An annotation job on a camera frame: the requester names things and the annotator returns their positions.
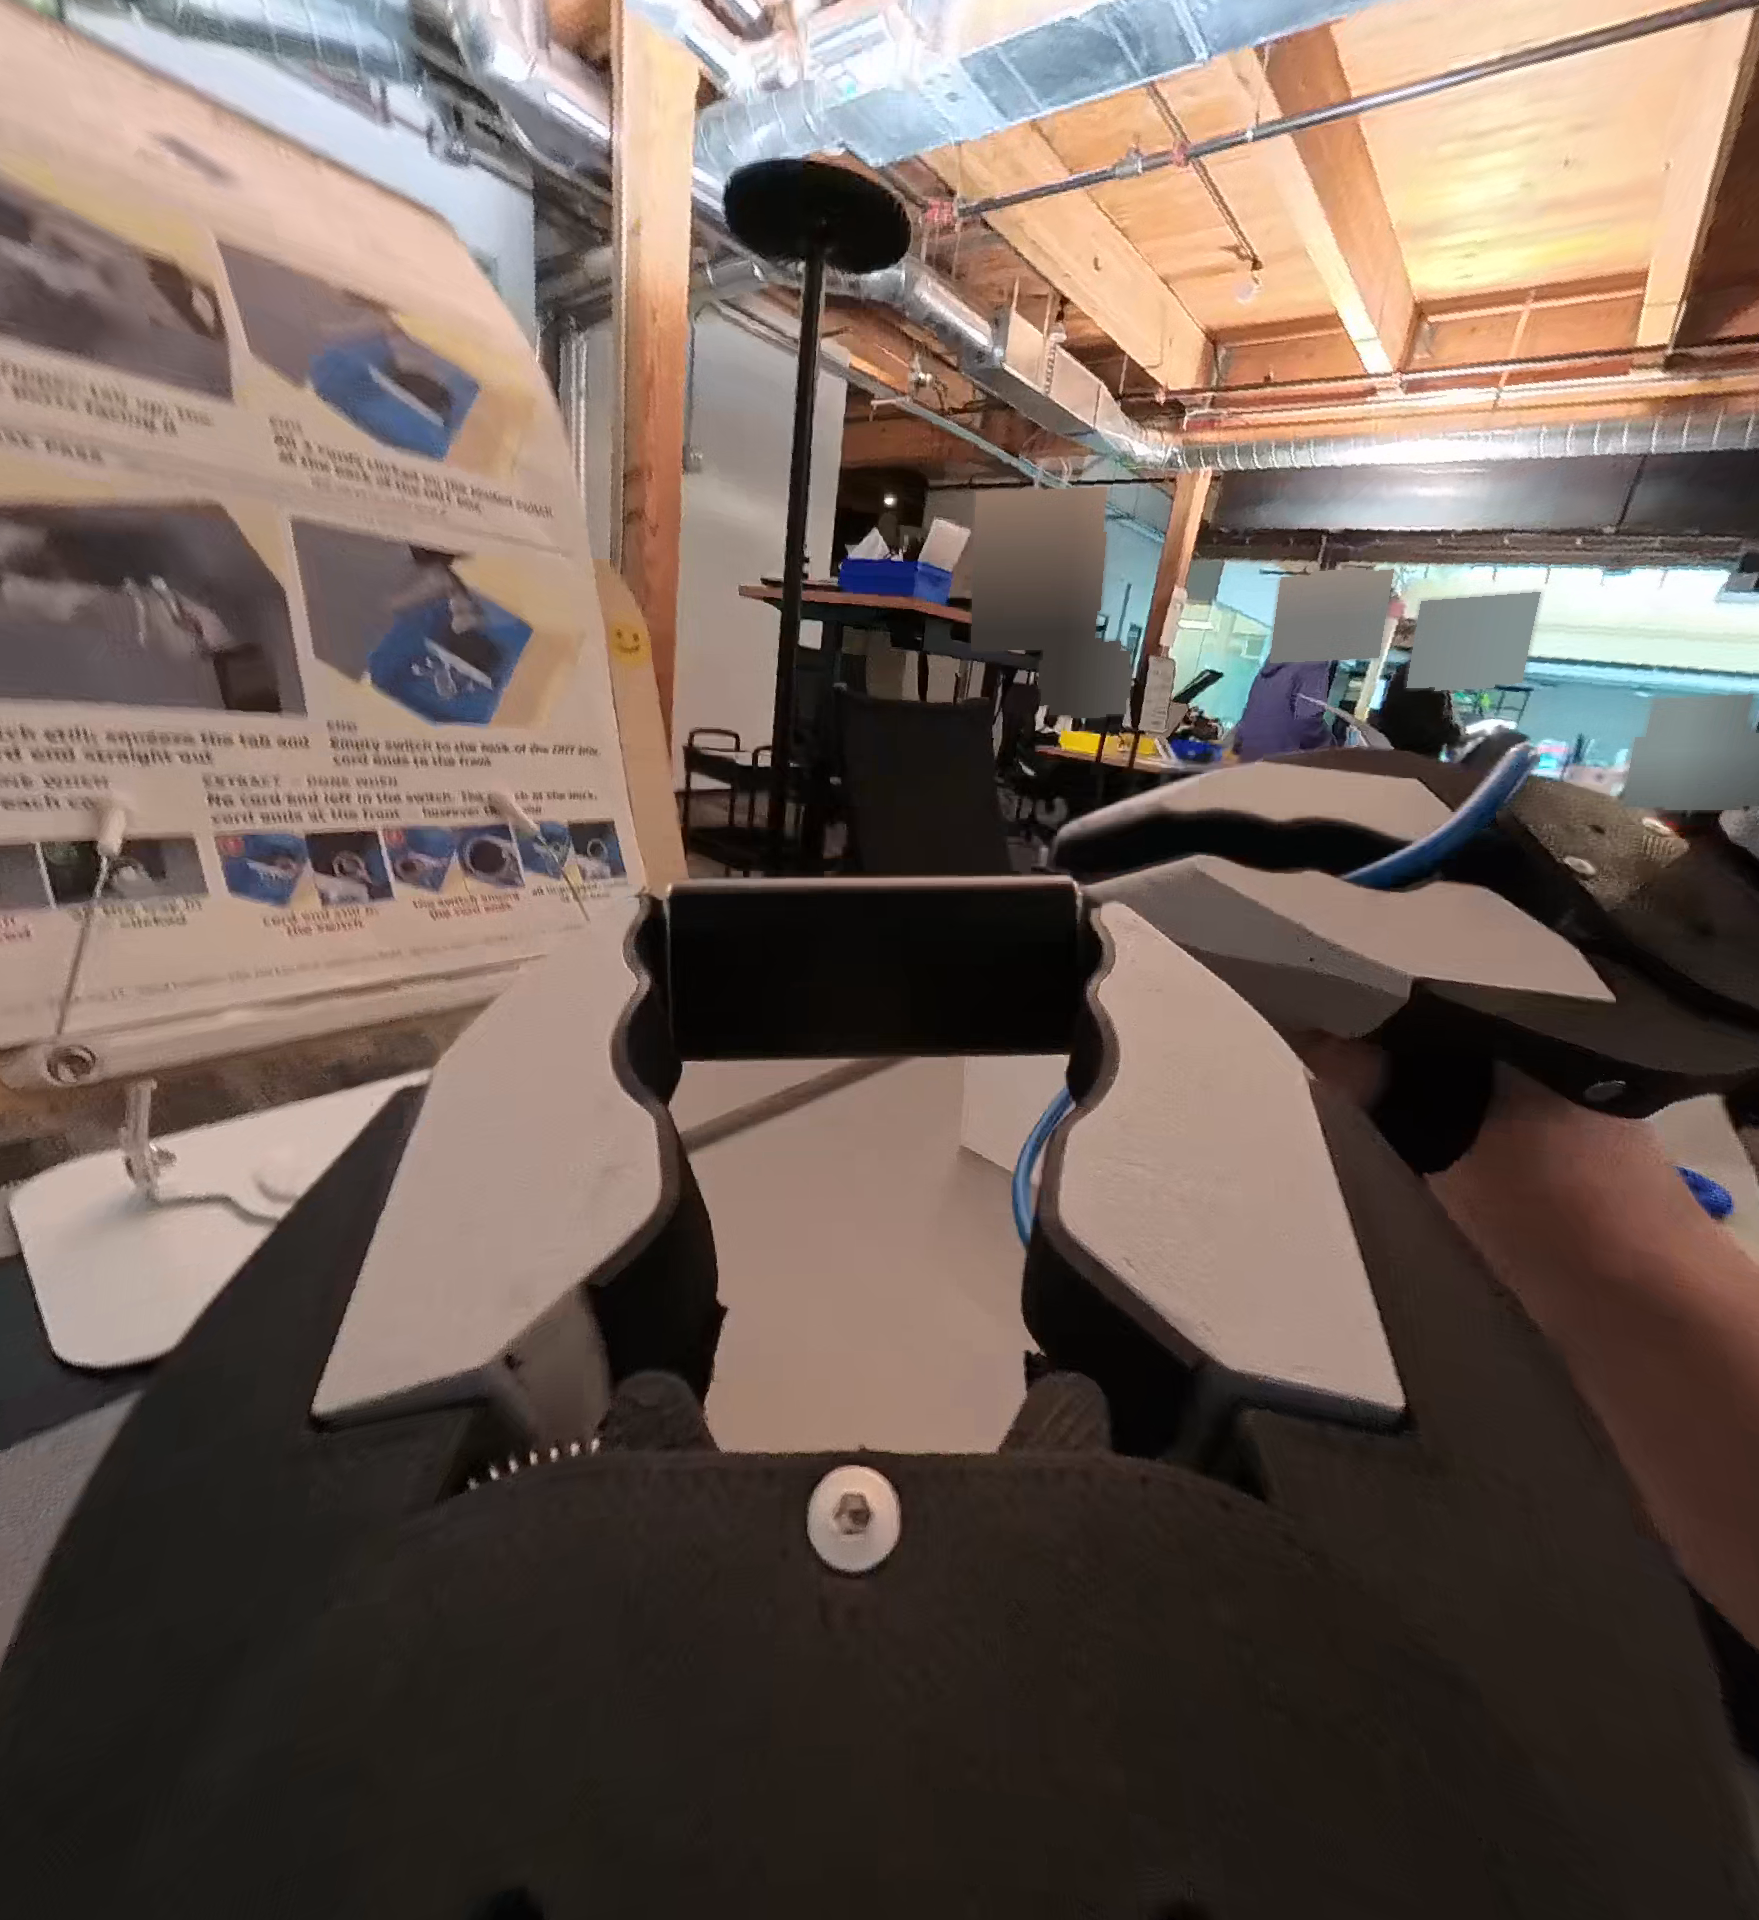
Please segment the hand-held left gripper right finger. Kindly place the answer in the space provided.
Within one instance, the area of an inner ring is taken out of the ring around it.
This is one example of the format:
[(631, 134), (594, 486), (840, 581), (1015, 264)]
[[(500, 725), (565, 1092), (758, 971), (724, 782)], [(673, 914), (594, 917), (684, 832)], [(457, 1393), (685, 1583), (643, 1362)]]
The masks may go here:
[(1408, 1398), (1309, 1071), (1132, 906), (1090, 930), (1081, 1092), (1028, 1171), (1028, 1268), (1053, 1256), (1214, 1401), (1393, 1428)]

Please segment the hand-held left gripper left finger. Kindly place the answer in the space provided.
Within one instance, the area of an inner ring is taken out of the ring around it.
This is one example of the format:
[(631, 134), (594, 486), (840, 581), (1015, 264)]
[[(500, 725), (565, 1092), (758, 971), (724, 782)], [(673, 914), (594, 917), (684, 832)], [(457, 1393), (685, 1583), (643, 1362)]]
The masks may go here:
[(661, 1374), (703, 1398), (723, 1334), (710, 1215), (667, 1104), (658, 902), (615, 902), (433, 1067), (313, 1416), (473, 1406), (597, 1428)]

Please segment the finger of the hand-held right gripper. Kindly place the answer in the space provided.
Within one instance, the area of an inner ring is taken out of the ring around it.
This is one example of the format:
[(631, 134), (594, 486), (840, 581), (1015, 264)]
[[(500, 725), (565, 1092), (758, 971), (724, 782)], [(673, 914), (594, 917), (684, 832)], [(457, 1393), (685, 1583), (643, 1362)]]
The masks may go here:
[(1568, 938), (1472, 884), (1377, 891), (1198, 853), (1097, 882), (1091, 897), (1132, 907), (1278, 1027), (1368, 1036), (1418, 986), (1616, 1003)]
[(1275, 759), (1165, 780), (1066, 823), (1053, 874), (1090, 886), (1214, 856), (1262, 874), (1400, 889), (1436, 877), (1483, 834), (1475, 785), (1446, 804), (1391, 757)]

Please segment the black ethernet switch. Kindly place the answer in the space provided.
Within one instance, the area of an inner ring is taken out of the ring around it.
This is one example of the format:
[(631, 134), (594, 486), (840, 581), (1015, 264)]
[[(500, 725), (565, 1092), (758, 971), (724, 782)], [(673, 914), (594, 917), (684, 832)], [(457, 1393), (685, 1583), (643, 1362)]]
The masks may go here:
[(646, 954), (694, 1064), (1066, 1050), (1097, 965), (1058, 877), (700, 879)]

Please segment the person's right forearm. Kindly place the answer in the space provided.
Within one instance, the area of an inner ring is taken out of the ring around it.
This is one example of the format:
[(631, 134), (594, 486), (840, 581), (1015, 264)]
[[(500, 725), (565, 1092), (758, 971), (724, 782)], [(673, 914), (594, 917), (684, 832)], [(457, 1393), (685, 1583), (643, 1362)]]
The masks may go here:
[(1759, 1265), (1725, 1233), (1718, 1265), (1670, 1285), (1509, 1291), (1689, 1581), (1759, 1651)]

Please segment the person's right hand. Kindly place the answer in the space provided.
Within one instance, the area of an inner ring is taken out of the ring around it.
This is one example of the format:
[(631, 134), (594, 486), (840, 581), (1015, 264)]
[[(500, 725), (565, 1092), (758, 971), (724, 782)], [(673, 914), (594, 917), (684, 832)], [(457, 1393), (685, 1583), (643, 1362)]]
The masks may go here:
[(1649, 1128), (1495, 1067), (1466, 1148), (1425, 1186), (1517, 1294), (1670, 1285), (1732, 1250)]

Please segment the black office chair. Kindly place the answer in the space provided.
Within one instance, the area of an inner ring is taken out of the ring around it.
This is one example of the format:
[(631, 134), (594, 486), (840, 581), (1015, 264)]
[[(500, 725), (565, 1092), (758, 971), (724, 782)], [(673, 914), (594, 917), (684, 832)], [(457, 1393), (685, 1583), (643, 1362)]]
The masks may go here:
[(836, 693), (849, 869), (865, 877), (1011, 877), (989, 703)]

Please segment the white stand base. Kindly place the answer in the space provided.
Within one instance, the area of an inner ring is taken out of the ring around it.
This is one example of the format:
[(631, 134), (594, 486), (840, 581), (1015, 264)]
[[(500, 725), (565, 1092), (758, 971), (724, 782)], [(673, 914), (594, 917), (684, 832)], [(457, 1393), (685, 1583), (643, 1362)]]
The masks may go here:
[(558, 1122), (561, 1141), (579, 1141), (588, 1124), (561, 1119), (562, 1095), (582, 1092), (593, 1119), (613, 1093), (605, 1041), (579, 1036), (566, 995), (580, 988), (582, 1019), (603, 1032), (630, 900), (619, 888), (588, 891), (572, 858), (561, 877), (572, 914), (556, 947), (490, 980), (433, 1069), (165, 1138), (152, 1131), (153, 1098), (140, 1081), (114, 1150), (18, 1188), (8, 1216), (54, 1357), (116, 1371), (172, 1353), (400, 1093), (417, 1095), (411, 1140), (371, 1199), (365, 1291), (317, 1407), (341, 1412), (504, 1353), (568, 1286), (536, 1282), (532, 1262), (579, 1242), (568, 1226), (520, 1221), (543, 1210), (536, 1128)]

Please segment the blue tissue bin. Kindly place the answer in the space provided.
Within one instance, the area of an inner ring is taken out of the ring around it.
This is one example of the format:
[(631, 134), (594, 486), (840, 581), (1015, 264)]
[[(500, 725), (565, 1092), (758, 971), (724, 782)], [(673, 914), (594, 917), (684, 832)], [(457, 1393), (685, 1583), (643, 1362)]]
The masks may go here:
[(945, 607), (968, 545), (971, 529), (943, 519), (931, 523), (917, 547), (891, 541), (876, 525), (840, 562), (836, 587), (853, 598)]

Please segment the standing desk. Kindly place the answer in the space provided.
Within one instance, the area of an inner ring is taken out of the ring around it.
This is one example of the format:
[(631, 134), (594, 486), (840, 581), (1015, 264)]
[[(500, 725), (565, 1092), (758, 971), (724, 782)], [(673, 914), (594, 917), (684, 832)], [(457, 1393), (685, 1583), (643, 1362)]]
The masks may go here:
[(796, 607), (774, 644), (765, 863), (810, 876), (840, 856), (841, 690), (912, 707), (986, 703), (994, 730), (1006, 690), (1036, 683), (1040, 655), (976, 648), (965, 604), (806, 583)]

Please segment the silver air duct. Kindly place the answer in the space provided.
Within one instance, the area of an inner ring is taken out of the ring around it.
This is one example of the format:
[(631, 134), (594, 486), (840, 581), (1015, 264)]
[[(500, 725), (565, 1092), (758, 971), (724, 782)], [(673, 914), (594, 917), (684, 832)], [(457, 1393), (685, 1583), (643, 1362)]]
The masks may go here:
[(980, 310), (922, 261), (828, 273), (825, 289), (828, 303), (884, 316), (986, 404), (1146, 478), (1759, 454), (1759, 332), (1268, 372), (1154, 387), (1132, 412), (1058, 339), (1009, 305)]

